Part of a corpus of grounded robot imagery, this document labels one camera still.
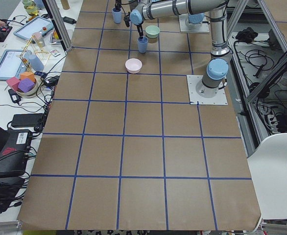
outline barcode sticker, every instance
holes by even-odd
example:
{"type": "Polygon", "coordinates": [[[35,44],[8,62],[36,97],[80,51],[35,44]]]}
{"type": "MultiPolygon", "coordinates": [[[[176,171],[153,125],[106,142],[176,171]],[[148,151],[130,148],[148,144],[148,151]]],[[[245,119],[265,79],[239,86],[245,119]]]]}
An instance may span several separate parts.
{"type": "Polygon", "coordinates": [[[27,140],[27,132],[19,133],[16,144],[24,144],[27,140]]]}

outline green bowl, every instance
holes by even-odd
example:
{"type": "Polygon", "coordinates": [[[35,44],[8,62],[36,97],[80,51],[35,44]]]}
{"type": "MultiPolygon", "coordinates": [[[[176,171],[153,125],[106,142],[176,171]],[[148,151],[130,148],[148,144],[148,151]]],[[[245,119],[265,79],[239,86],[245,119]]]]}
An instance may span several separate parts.
{"type": "Polygon", "coordinates": [[[145,33],[148,38],[157,38],[160,33],[160,28],[158,26],[149,25],[145,28],[145,33]]]}

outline white chair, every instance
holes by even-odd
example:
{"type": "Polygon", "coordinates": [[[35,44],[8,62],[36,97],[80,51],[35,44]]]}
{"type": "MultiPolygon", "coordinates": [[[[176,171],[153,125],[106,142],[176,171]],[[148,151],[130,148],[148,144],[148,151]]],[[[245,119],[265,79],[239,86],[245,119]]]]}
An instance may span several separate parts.
{"type": "Polygon", "coordinates": [[[287,133],[264,139],[248,164],[263,219],[287,219],[287,133]]]}

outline white table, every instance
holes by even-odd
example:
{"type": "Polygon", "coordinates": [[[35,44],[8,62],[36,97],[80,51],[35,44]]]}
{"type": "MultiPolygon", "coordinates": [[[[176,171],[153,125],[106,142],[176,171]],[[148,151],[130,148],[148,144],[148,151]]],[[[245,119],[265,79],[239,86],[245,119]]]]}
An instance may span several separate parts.
{"type": "MultiPolygon", "coordinates": [[[[59,9],[60,9],[62,16],[71,17],[71,18],[77,20],[83,0],[69,0],[70,7],[71,7],[69,10],[63,10],[62,5],[60,3],[60,0],[57,0],[56,2],[58,3],[58,6],[59,6],[59,9]]],[[[45,13],[46,13],[45,10],[40,11],[40,15],[45,14],[45,13]]],[[[16,15],[26,15],[26,11],[24,10],[23,4],[21,2],[18,4],[16,9],[13,11],[13,13],[9,19],[12,19],[16,15]]],[[[17,23],[13,23],[13,22],[10,25],[13,26],[13,31],[15,31],[21,27],[21,25],[19,25],[17,23]]],[[[74,28],[75,28],[75,24],[65,23],[65,26],[67,29],[74,30],[74,28]]],[[[48,72],[65,55],[65,52],[63,51],[61,45],[50,45],[48,43],[48,41],[49,41],[49,34],[45,37],[45,43],[46,43],[46,46],[44,47],[45,51],[57,49],[58,51],[60,51],[61,55],[59,55],[57,57],[51,56],[49,58],[48,62],[46,63],[46,66],[45,66],[43,72],[48,72]]],[[[6,38],[6,40],[3,43],[0,43],[0,57],[2,56],[4,50],[6,50],[6,49],[22,49],[25,46],[25,44],[26,44],[26,41],[16,37],[15,35],[13,35],[13,32],[11,32],[9,34],[9,36],[6,38]]],[[[54,67],[53,71],[59,71],[60,72],[62,70],[64,61],[65,61],[65,59],[63,59],[60,63],[58,63],[54,67]]],[[[17,104],[12,103],[10,96],[8,95],[8,91],[7,91],[8,89],[9,88],[7,88],[7,83],[5,81],[0,81],[0,105],[1,104],[9,104],[9,105],[18,107],[17,104]]],[[[23,102],[37,102],[39,104],[44,105],[44,103],[37,97],[22,98],[20,103],[23,103],[23,102]]],[[[38,105],[35,105],[35,104],[30,104],[27,106],[25,105],[23,107],[25,107],[26,109],[28,109],[30,111],[36,111],[40,108],[38,105]]],[[[28,113],[28,112],[23,110],[23,109],[13,108],[13,107],[9,107],[9,106],[0,106],[0,127],[2,127],[4,130],[6,130],[6,125],[9,121],[12,120],[14,114],[26,114],[26,113],[28,113]]],[[[31,145],[35,149],[38,149],[39,143],[40,143],[40,137],[34,139],[31,143],[31,145]]],[[[31,173],[33,164],[34,164],[34,160],[28,160],[27,166],[26,166],[26,172],[31,173]]],[[[16,221],[19,211],[20,211],[20,207],[9,208],[7,211],[0,214],[0,222],[16,221]]]]}

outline toy block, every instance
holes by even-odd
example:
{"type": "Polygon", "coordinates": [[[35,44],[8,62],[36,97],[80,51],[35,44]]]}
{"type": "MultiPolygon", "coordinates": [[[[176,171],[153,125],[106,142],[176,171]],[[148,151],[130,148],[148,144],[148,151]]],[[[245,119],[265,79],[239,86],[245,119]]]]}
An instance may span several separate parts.
{"type": "Polygon", "coordinates": [[[25,78],[29,78],[31,81],[36,82],[35,75],[32,72],[27,72],[27,71],[26,72],[22,72],[20,74],[20,78],[21,78],[21,80],[24,80],[25,78]]]}
{"type": "Polygon", "coordinates": [[[20,83],[20,80],[18,78],[16,78],[16,77],[12,77],[12,78],[8,79],[6,81],[6,83],[8,84],[8,86],[10,88],[13,89],[13,91],[17,91],[18,90],[18,85],[20,83]]]}
{"type": "Polygon", "coordinates": [[[33,89],[35,83],[33,81],[31,81],[29,78],[25,78],[22,81],[20,81],[18,88],[26,93],[29,92],[31,89],[33,89]]]}

